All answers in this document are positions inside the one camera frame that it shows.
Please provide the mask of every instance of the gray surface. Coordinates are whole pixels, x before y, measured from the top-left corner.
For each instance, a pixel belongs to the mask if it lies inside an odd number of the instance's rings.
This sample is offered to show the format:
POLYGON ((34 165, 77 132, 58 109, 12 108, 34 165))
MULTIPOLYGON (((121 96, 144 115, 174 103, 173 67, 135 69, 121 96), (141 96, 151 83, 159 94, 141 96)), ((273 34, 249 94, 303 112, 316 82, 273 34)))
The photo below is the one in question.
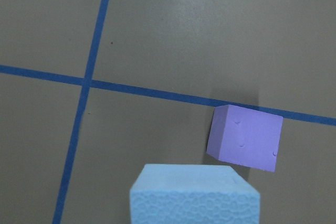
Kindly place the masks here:
POLYGON ((336 116, 335 17, 335 0, 112 0, 94 78, 336 116))
MULTIPOLYGON (((100 0, 0 1, 0 64, 83 77, 100 0)), ((334 0, 111 0, 94 78, 336 117, 335 38, 334 0)), ((79 91, 0 74, 1 223, 51 223, 79 91)), ((128 223, 145 163, 219 164, 212 113, 92 89, 63 223, 128 223)), ((260 223, 334 224, 336 127, 282 129, 275 173, 234 166, 260 223)))
POLYGON ((0 223, 51 223, 79 87, 0 79, 0 223))
POLYGON ((0 0, 0 64, 82 77, 100 0, 0 0))

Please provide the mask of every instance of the light blue block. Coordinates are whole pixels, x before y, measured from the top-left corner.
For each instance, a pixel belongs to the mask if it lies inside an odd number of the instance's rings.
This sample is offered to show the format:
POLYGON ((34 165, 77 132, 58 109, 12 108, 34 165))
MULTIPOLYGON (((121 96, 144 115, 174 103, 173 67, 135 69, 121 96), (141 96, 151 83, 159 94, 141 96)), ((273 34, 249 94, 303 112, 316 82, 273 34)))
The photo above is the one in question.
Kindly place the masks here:
POLYGON ((230 166, 147 164, 130 206, 132 224, 257 224, 260 194, 230 166))

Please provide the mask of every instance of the blue tape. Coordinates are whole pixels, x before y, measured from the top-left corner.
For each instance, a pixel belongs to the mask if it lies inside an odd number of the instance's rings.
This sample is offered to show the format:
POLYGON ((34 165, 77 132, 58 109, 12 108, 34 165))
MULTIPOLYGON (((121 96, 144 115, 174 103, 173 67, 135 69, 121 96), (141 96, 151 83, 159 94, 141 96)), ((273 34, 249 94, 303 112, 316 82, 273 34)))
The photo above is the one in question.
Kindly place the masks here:
POLYGON ((90 48, 90 54, 87 62, 87 67, 85 71, 85 77, 83 79, 82 89, 80 92, 76 117, 74 121, 74 127, 72 128, 72 134, 70 139, 70 144, 68 148, 67 158, 64 165, 64 171, 63 176, 61 180, 61 185, 59 188, 59 193, 57 197, 56 202, 56 209, 54 212, 54 218, 53 218, 53 224, 60 224, 63 210, 64 210, 64 204, 68 192, 68 187, 70 183, 71 178, 71 172, 72 168, 74 166, 74 160, 75 160, 75 154, 76 149, 78 145, 78 137, 79 137, 79 130, 80 130, 80 124, 82 121, 82 117, 86 108, 86 104, 88 101, 89 91, 90 91, 90 84, 93 76, 93 71, 95 69, 96 59, 97 59, 97 53, 100 43, 100 38, 103 30, 104 20, 107 12, 107 7, 109 4, 109 0, 101 0, 98 17, 96 21, 95 31, 93 33, 91 48, 90 48))
POLYGON ((292 112, 292 111, 287 111, 287 110, 278 110, 278 109, 254 106, 254 105, 243 104, 243 103, 222 101, 222 100, 216 100, 216 99, 210 99, 210 98, 204 98, 204 97, 196 97, 193 95, 178 94, 178 93, 167 92, 167 91, 139 88, 139 87, 134 87, 134 86, 129 86, 129 85, 97 81, 97 80, 92 80, 91 87, 96 88, 96 89, 105 89, 105 90, 122 92, 122 93, 137 94, 137 95, 142 95, 145 97, 161 98, 161 99, 167 99, 167 100, 172 100, 172 101, 187 102, 187 103, 213 106, 213 107, 231 104, 231 105, 245 107, 245 108, 253 109, 253 110, 259 110, 259 111, 263 111, 263 112, 267 112, 267 113, 271 113, 275 115, 281 115, 284 118, 288 118, 288 119, 336 126, 335 118, 328 118, 328 117, 319 116, 319 115, 304 114, 304 113, 292 112))
POLYGON ((13 74, 15 76, 24 76, 24 77, 30 77, 30 78, 35 78, 35 79, 56 81, 56 82, 62 82, 62 83, 67 83, 67 84, 80 85, 80 86, 83 84, 83 78, 80 78, 80 77, 64 76, 62 74, 47 73, 47 72, 42 72, 42 71, 36 71, 36 70, 30 70, 30 69, 24 69, 24 68, 16 68, 16 67, 10 67, 10 66, 5 66, 5 65, 0 65, 0 73, 7 73, 7 74, 13 74))

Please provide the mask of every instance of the foam block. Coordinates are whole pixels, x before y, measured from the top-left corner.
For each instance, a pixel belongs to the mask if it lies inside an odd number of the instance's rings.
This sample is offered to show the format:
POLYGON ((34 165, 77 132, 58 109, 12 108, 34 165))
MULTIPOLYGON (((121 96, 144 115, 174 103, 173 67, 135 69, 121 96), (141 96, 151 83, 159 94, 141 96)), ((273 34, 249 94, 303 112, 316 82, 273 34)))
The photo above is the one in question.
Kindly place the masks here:
POLYGON ((233 164, 275 171, 283 117, 233 105, 215 108, 207 153, 233 164))
POLYGON ((257 224, 260 195, 229 166, 147 164, 130 207, 132 224, 257 224))

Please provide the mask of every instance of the purple cube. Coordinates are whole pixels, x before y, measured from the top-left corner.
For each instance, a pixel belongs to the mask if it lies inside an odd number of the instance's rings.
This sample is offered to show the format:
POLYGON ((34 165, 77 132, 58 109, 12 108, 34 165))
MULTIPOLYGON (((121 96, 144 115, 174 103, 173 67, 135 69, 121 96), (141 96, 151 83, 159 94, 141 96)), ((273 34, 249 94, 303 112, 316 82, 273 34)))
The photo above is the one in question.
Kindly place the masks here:
POLYGON ((282 121, 234 105, 216 107, 206 152, 223 162, 274 172, 282 121))

